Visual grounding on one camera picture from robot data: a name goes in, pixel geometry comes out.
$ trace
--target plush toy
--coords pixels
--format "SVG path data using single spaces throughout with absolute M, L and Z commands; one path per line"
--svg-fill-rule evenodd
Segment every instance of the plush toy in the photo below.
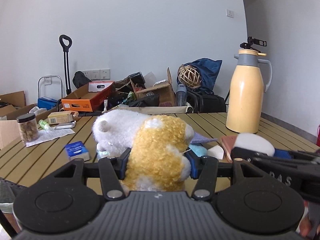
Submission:
M 159 115 L 146 119 L 133 141 L 124 190 L 183 190 L 191 171 L 183 153 L 193 135 L 191 126 L 180 118 Z
M 177 117 L 150 116 L 115 109 L 92 127 L 98 151 L 120 156 L 131 148 L 124 190 L 183 190 L 191 165 L 183 153 L 193 138 L 191 126 Z
M 97 150 L 119 157 L 132 148 L 135 135 L 150 115 L 115 109 L 97 118 L 92 127 Z

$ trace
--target jar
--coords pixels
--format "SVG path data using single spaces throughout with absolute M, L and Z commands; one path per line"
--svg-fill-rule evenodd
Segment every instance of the jar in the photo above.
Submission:
M 17 118 L 17 122 L 23 142 L 31 142 L 39 137 L 35 114 L 23 114 Z

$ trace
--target blue box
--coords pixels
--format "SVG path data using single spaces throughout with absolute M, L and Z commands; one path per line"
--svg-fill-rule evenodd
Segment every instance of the blue box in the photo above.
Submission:
M 57 105 L 57 100 L 47 97 L 38 98 L 38 107 L 50 110 Z
M 84 161 L 90 160 L 89 151 L 83 145 L 82 141 L 69 143 L 64 148 L 70 161 L 76 158 L 84 159 Z

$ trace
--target yellow thermos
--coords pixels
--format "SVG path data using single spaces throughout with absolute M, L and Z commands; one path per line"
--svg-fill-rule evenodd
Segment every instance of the yellow thermos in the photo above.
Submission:
M 258 131 L 263 93 L 267 92 L 272 80 L 270 61 L 258 59 L 266 56 L 252 49 L 240 49 L 235 55 L 238 64 L 230 84 L 229 109 L 226 127 L 235 132 L 256 133 Z M 263 85 L 259 63 L 269 65 L 269 81 Z

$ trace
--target wicker ball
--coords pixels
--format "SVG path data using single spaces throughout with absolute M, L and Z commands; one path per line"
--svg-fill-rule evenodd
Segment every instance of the wicker ball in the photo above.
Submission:
M 181 65 L 178 70 L 179 81 L 191 88 L 198 88 L 201 86 L 201 76 L 198 70 L 191 66 Z

